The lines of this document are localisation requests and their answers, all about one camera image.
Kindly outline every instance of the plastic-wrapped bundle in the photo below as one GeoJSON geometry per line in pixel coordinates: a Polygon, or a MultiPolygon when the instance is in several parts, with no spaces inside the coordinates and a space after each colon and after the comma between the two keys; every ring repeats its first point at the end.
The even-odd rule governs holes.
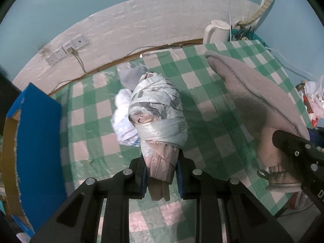
{"type": "Polygon", "coordinates": [[[188,138],[180,93],[170,80],[147,72],[131,96],[128,114],[141,139],[151,198],[168,201],[179,149],[188,138]]]}

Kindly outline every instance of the white cable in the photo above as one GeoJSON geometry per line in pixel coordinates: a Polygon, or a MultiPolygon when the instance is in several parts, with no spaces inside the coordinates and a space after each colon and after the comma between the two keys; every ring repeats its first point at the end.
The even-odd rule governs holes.
{"type": "Polygon", "coordinates": [[[227,0],[227,9],[228,9],[228,17],[229,17],[229,41],[232,41],[232,21],[231,21],[231,13],[229,11],[229,2],[227,0]]]}
{"type": "MultiPolygon", "coordinates": [[[[291,64],[279,51],[277,51],[277,50],[275,50],[275,49],[272,49],[272,48],[267,48],[267,47],[265,47],[266,49],[269,49],[269,50],[273,50],[273,51],[275,51],[275,52],[277,52],[289,65],[291,65],[291,66],[293,66],[294,68],[296,68],[296,69],[298,69],[298,70],[300,70],[300,71],[302,71],[302,72],[305,72],[306,74],[308,74],[308,75],[310,75],[314,80],[316,80],[316,78],[311,74],[311,73],[308,73],[307,71],[304,71],[304,70],[302,70],[302,69],[300,69],[300,68],[298,68],[298,67],[295,67],[293,64],[291,64]]],[[[298,76],[301,76],[301,77],[303,77],[303,78],[305,78],[305,79],[307,79],[307,80],[309,80],[309,81],[311,81],[311,79],[309,79],[309,78],[307,78],[307,77],[305,77],[305,76],[303,76],[302,74],[298,74],[296,71],[294,71],[294,70],[292,70],[292,69],[290,69],[290,68],[287,68],[287,67],[283,67],[283,68],[285,68],[285,69],[288,69],[288,70],[290,70],[291,72],[293,72],[293,73],[295,73],[296,75],[298,75],[298,76]]]]}
{"type": "MultiPolygon", "coordinates": [[[[126,56],[129,56],[129,55],[131,55],[133,52],[135,52],[136,50],[138,50],[138,49],[142,49],[142,48],[147,48],[147,49],[150,49],[150,48],[158,48],[158,47],[162,47],[162,46],[144,46],[144,47],[139,47],[139,48],[136,48],[136,49],[134,49],[133,51],[131,51],[131,52],[129,52],[126,56]]],[[[85,68],[84,68],[84,64],[83,64],[83,61],[82,61],[82,59],[77,55],[77,51],[75,50],[75,49],[73,49],[73,48],[68,48],[67,49],[67,51],[68,51],[68,53],[70,53],[70,54],[73,54],[74,56],[75,56],[75,58],[77,59],[77,61],[79,62],[79,64],[80,64],[80,66],[81,66],[81,68],[82,68],[82,70],[83,70],[83,72],[85,73],[85,74],[87,74],[87,75],[91,75],[91,74],[89,74],[89,73],[87,73],[86,72],[86,70],[85,70],[85,68]]],[[[77,78],[75,78],[75,79],[70,79],[70,80],[64,80],[64,81],[61,81],[59,84],[57,84],[56,86],[55,86],[55,88],[53,88],[53,90],[50,92],[50,93],[48,93],[48,95],[50,95],[59,85],[61,85],[62,83],[64,83],[64,82],[70,82],[70,81],[74,81],[74,80],[76,80],[77,78]]]]}

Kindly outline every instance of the black gripper frame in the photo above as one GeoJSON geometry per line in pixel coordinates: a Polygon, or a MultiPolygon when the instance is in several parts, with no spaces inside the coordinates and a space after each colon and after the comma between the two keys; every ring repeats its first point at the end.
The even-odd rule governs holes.
{"type": "Polygon", "coordinates": [[[196,200],[196,243],[293,242],[291,236],[236,178],[215,179],[195,170],[192,160],[179,154],[177,182],[182,199],[196,200]]]}
{"type": "Polygon", "coordinates": [[[303,178],[302,190],[324,213],[324,153],[318,151],[313,142],[281,130],[273,133],[272,142],[290,157],[303,178]]]}
{"type": "Polygon", "coordinates": [[[129,199],[146,193],[143,156],[131,161],[126,172],[97,181],[85,180],[32,237],[30,243],[92,243],[97,233],[103,200],[106,208],[101,242],[129,242],[129,199]]]}

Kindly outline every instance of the cardboard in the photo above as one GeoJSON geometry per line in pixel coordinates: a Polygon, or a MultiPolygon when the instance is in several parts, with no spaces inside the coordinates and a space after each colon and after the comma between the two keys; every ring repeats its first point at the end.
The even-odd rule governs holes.
{"type": "Polygon", "coordinates": [[[60,119],[60,104],[30,83],[5,121],[1,166],[8,206],[35,232],[67,198],[60,119]]]}

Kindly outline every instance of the white cloth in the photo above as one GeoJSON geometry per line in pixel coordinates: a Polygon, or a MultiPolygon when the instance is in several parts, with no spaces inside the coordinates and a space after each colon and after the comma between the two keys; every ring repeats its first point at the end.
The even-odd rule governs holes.
{"type": "Polygon", "coordinates": [[[140,146],[140,137],[134,125],[128,119],[128,106],[130,103],[132,91],[121,89],[115,97],[117,109],[111,118],[111,125],[117,136],[119,144],[127,146],[140,146]]]}

